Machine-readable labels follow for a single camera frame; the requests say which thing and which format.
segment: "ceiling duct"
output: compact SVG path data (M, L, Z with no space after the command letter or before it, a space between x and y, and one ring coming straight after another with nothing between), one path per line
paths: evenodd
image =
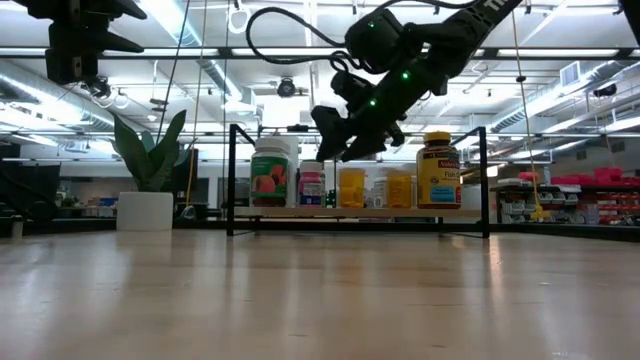
M26 94L12 102L38 105L36 111L58 120L61 126L83 131L113 128L109 111L8 60L0 60L0 84L15 94Z
M142 0L142 3L146 5L145 10L153 15L177 44L180 41L182 21L185 15L185 7L182 2L178 0ZM203 46L202 39L188 19L184 26L181 46L191 48ZM236 82L228 74L225 74L224 69L215 60L196 60L196 63L211 78L218 89L225 92L227 100L240 102L246 98Z
M553 108L569 99L569 95L596 90L640 63L634 61L608 61L606 63L576 62L561 70L561 78L527 97L529 117ZM522 104L496 115L490 125L491 132L500 132L525 120Z

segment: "yellow object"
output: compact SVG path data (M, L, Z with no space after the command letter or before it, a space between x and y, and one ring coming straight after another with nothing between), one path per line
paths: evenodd
M340 170L339 205L342 208L361 209L364 207L364 169L348 168Z
M418 152L418 207L422 209L459 209L460 155L450 146L451 134L426 134L426 147Z
M424 142L429 141L448 141L451 142L451 134L444 131L434 131L424 134Z
M394 170L387 175L387 201L391 209L411 208L411 173Z

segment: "hanging cable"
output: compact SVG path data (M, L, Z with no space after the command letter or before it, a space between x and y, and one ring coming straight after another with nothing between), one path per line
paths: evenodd
M227 11L231 10L231 1L232 0L228 0L227 1ZM225 34L225 40L224 40L224 46L228 47L229 46L229 27L227 26L227 32ZM225 94L227 93L227 68L229 65L229 60L225 60L224 61L224 85L222 87L222 103L225 103L226 97ZM224 184L225 181L228 182L229 179L225 178L225 170L226 170L226 166L225 166L225 159L227 158L227 107L225 106L224 111L222 112L222 203L221 204L226 204L227 209L229 209L229 206L235 206L235 204L228 204L227 201L229 199L227 199L227 192L224 191ZM226 220L227 217L227 212L223 212L223 219Z
M180 40L178 40L178 47L176 48L176 56L173 59L173 68L171 69L171 76L169 77L169 85L167 86L167 95L164 98L162 117L160 118L160 126L158 127L158 136L156 137L156 144L160 142L160 134L162 134L162 125L164 124L164 117L167 114L167 105L169 105L169 94L171 93L171 85L173 85L173 78L176 75L176 67L178 65L178 58L180 57L180 49L182 48L182 39L184 38L184 29L187 26L187 20L189 19L189 7L191 0L187 0L186 7L184 9L184 19L182 20L182 28L180 29Z
M522 75L522 62L520 59L520 45L518 43L518 25L516 24L515 12L511 12L511 20L513 21L513 39L516 47L516 62L518 64L518 83L520 83L520 94L522 95L522 106L524 108L524 118L527 123L527 140L529 143L529 160L531 160L531 173L533 174L533 196L535 199L536 211L531 215L532 219L548 218L551 215L542 211L542 205L540 205L540 199L538 198L538 183L536 181L536 165L533 161L533 140L531 138L531 127L529 123L529 113L527 111L527 96L524 90L524 82L526 77Z
M207 8L207 5L209 5L209 0L205 0L204 1L204 8ZM204 44L206 43L206 36L207 36L207 14L209 13L209 11L205 10L204 11L204 19L202 21L202 46L200 47L200 62L202 62L204 60ZM198 71L198 92L196 93L196 114L195 114L195 118L193 120L193 140L191 143L191 155L190 157L190 161L189 161L189 182L187 183L187 199L186 199L186 205L185 205L185 209L187 207L189 207L189 203L191 202L191 182L193 180L193 166L194 166L194 154L195 154L195 142L196 142L196 130L198 128L198 115L200 114L200 88L202 87L202 66L200 66L200 71Z
M396 3L403 2L403 1L407 1L407 0L390 0L390 1L387 1L387 2L383 3L382 5L378 6L374 11L380 10L380 9L384 9L386 7L389 7L391 5L394 5ZM413 0L413 1L418 2L418 3L433 5L433 6L439 6L439 7L446 8L446 9L466 9L466 8L468 8L470 6L477 5L482 0L473 0L473 1L468 1L466 3L461 3L461 4L452 4L452 3L449 3L449 2L438 1L438 0ZM294 64L301 64L301 63L306 63L306 62L310 62L310 61L327 60L327 61L329 61L329 64L331 65L331 67L336 71L349 71L349 67L347 66L347 62L354 69L368 70L367 67L364 66L364 64L358 64L347 52L345 52L343 50L337 50L337 51L331 53L330 55L305 56L305 57L301 57L301 58L297 58L297 59L279 59L279 58L275 58L275 57L272 57L272 56L267 56L267 55L262 54L258 50L258 48L254 45L253 40L251 39L251 29L252 29L253 24L255 23L255 21L260 16L262 16L264 14L267 14L267 13L277 13L277 14L281 14L281 15L289 17L290 19L296 21L300 25L302 25L302 26L306 27L307 29L309 29L312 33L314 33L316 36L318 36L320 39L322 39L324 42L326 42L327 44L331 45L332 47L343 48L343 47L346 46L346 44L343 43L343 42L337 42L335 40L332 40L330 37L325 35L318 28L316 28L313 25L309 24L303 18L301 18L300 16L292 13L291 11L288 11L288 10L285 10L285 9L282 9L282 8L278 8L278 7L265 7L265 8L262 8L262 9L256 11L249 18L249 21L247 22L246 34L245 34L246 35L246 40L247 40L247 46L253 51L253 53L258 58L262 59L263 61L266 61L266 62L271 63L271 64L276 64L276 65L294 65Z

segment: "pill bottle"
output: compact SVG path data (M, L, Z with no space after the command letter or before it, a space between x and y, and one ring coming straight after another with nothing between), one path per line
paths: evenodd
M376 209L387 208L387 177L377 177L373 182L373 207Z
M291 149L284 141L265 137L256 140L251 156L251 205L257 207L287 206L287 179Z
M418 207L421 209L459 209L460 154L451 146L451 134L432 132L424 137L418 152Z
M411 173L390 171L387 175L387 202L391 209L411 208Z
M303 161L300 163L300 181L298 182L298 206L324 207L324 181L322 163Z
M366 171L357 168L340 170L338 204L341 208L364 207L364 178Z

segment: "orange object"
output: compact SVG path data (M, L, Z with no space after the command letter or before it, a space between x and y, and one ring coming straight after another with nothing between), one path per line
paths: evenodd
M340 170L338 204L342 208L361 209L364 207L365 170L346 168Z

